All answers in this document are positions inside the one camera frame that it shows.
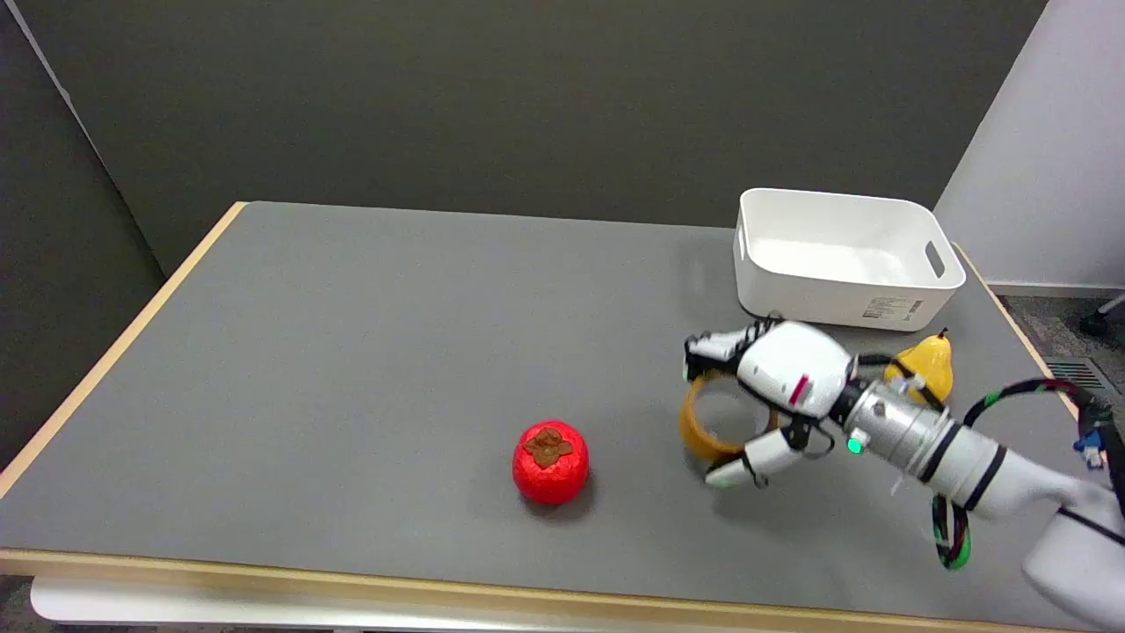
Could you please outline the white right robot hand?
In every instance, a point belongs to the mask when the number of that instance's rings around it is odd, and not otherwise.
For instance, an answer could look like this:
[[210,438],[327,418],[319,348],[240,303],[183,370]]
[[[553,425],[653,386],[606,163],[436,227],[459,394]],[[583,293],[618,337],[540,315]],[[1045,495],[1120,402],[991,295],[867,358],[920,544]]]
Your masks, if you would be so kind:
[[788,425],[752,438],[732,456],[708,465],[716,489],[765,486],[806,458],[812,429],[828,419],[854,376],[854,356],[839,342],[803,322],[756,322],[740,331],[703,332],[684,344],[686,378],[735,378]]

